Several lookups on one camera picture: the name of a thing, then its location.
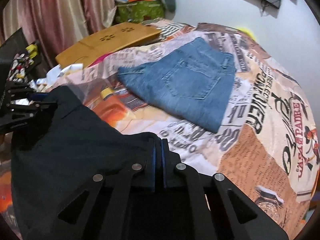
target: pink curtain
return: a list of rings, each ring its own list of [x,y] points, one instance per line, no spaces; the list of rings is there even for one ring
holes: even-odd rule
[[[19,28],[29,43],[38,39],[49,63],[89,34],[110,27],[114,0],[10,0],[2,14],[2,41]]]

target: metal rivet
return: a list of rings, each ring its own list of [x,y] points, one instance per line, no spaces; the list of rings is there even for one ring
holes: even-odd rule
[[[135,170],[135,171],[139,171],[139,170],[142,169],[142,166],[141,166],[141,164],[136,163],[136,164],[132,165],[131,168],[132,168],[133,170]]]
[[[224,175],[221,173],[217,173],[214,178],[218,181],[223,181],[224,180]]]
[[[92,177],[93,181],[99,182],[103,180],[103,176],[101,174],[96,174]]]
[[[176,167],[177,167],[177,169],[178,170],[184,170],[187,166],[185,165],[185,164],[183,164],[183,163],[178,163],[177,165],[176,165]]]

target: black garment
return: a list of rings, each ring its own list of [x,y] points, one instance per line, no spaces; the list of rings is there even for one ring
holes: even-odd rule
[[[99,169],[118,171],[133,159],[145,160],[148,140],[158,139],[122,135],[66,86],[46,101],[58,103],[49,129],[34,125],[12,138],[12,198],[23,239],[39,223],[40,231],[49,231],[59,203]]]

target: wall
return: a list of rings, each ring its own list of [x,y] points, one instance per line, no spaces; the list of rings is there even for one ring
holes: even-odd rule
[[[282,0],[261,13],[261,0],[176,0],[173,20],[247,27],[257,42],[298,81],[320,128],[320,25],[304,0]]]

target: green bag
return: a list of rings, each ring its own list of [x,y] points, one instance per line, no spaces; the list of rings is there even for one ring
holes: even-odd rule
[[[164,7],[159,0],[135,1],[118,4],[118,23],[133,22],[141,23],[145,20],[164,18]]]

